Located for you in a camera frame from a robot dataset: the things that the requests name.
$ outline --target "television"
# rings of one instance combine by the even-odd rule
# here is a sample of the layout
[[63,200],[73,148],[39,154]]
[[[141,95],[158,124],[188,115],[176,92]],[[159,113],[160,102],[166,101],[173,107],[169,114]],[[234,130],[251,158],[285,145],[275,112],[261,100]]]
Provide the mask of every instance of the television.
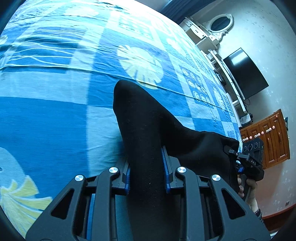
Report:
[[233,75],[244,99],[248,99],[269,86],[260,70],[242,48],[223,61]]

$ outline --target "fabric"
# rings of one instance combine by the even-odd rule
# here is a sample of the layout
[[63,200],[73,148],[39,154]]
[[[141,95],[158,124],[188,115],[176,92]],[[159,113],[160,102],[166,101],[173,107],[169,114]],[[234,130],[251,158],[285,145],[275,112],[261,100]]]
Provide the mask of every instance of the fabric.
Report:
[[[23,236],[77,174],[125,155],[118,80],[145,88],[184,126],[241,142],[215,73],[168,18],[131,0],[27,0],[0,37],[0,204]],[[126,198],[116,207],[119,241],[130,241]]]
[[214,132],[184,127],[138,85],[117,82],[113,109],[131,167],[128,213],[134,241],[179,240],[180,207],[165,193],[161,148],[197,175],[219,174],[239,192],[235,159],[224,146],[239,142]]

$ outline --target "wooden baseboard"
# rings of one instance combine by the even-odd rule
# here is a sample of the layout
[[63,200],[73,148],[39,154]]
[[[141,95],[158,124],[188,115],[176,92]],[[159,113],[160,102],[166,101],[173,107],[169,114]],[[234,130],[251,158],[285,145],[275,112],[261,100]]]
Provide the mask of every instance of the wooden baseboard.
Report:
[[282,213],[284,213],[284,212],[287,212],[287,211],[289,211],[290,209],[293,209],[295,206],[296,206],[296,203],[295,203],[294,205],[292,205],[292,206],[290,206],[290,207],[288,207],[288,208],[286,208],[286,209],[284,209],[284,210],[278,212],[278,213],[274,213],[274,214],[271,214],[271,215],[268,215],[268,216],[264,216],[264,217],[262,217],[262,218],[263,218],[263,219],[272,218],[272,217],[274,217],[274,216],[277,216],[277,215],[280,215],[280,214],[282,214]]
[[288,220],[290,214],[293,212],[294,207],[296,204],[290,206],[289,208],[286,208],[283,211],[280,211],[278,213],[274,213],[268,216],[263,217],[265,226],[269,231],[278,230],[281,228],[285,222]]

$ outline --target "hand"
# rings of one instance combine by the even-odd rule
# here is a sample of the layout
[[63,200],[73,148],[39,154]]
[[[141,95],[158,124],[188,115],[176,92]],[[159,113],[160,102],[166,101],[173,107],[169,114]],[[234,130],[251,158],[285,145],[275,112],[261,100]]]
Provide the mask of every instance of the hand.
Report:
[[[241,185],[242,184],[242,180],[240,178],[237,179],[238,183],[239,183],[239,193],[238,195],[243,198],[244,197],[244,187]],[[252,180],[252,179],[247,179],[246,183],[250,186],[251,191],[248,197],[248,200],[246,201],[246,203],[249,205],[250,209],[255,213],[258,210],[258,204],[256,201],[256,189],[257,189],[257,183]]]

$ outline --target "electronic device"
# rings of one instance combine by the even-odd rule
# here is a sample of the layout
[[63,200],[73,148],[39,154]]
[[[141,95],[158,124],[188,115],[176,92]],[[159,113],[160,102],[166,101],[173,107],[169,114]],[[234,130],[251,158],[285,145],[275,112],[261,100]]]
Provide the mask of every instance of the electronic device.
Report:
[[242,48],[226,57],[224,63],[232,73],[243,99],[248,99],[269,86],[258,67]]
[[241,117],[240,119],[242,127],[247,126],[253,122],[253,114],[247,113],[245,116]]
[[242,180],[241,185],[244,187],[243,200],[247,201],[250,194],[250,187],[246,184],[246,180],[254,179],[260,181],[264,177],[262,167],[264,151],[264,142],[260,138],[245,142],[242,147],[242,153],[229,149],[227,153],[236,158],[236,170]]

